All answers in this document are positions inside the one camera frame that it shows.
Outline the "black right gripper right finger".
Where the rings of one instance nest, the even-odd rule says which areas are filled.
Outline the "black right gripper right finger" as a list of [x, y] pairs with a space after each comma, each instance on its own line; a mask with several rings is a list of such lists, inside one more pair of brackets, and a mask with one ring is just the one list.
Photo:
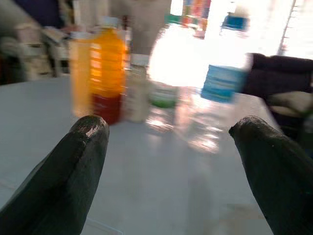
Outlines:
[[313, 160], [257, 116], [229, 129], [250, 189], [275, 235], [313, 233]]

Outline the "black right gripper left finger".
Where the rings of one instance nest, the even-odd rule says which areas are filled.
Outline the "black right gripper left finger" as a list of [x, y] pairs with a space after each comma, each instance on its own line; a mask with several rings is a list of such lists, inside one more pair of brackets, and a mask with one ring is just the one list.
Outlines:
[[109, 126], [80, 118], [0, 211], [3, 235], [79, 235], [104, 167]]

